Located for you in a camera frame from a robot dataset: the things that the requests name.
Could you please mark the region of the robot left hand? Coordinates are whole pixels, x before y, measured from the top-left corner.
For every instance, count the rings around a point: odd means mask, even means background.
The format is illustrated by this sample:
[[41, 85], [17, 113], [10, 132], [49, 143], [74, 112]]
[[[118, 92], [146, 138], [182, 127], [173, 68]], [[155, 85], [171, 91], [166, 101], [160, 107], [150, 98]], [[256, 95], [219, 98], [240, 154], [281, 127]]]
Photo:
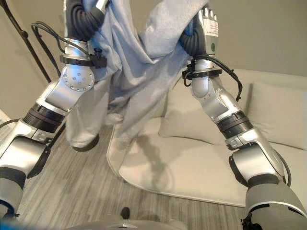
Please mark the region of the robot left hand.
[[91, 9], [85, 8], [85, 0], [68, 0], [65, 3], [65, 40], [64, 53], [90, 59], [87, 43], [104, 23], [108, 0], [98, 0]]

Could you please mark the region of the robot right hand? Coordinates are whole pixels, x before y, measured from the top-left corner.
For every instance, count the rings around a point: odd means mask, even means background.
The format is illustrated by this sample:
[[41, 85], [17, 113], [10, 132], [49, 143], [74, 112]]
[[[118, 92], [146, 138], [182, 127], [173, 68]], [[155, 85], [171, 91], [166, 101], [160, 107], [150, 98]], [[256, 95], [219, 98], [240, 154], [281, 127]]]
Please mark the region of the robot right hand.
[[201, 59], [204, 56], [215, 57], [219, 37], [219, 26], [213, 9], [208, 4], [203, 6], [189, 22], [181, 34], [179, 42], [186, 53], [192, 57], [187, 66], [191, 72], [195, 71], [197, 61], [206, 63]]

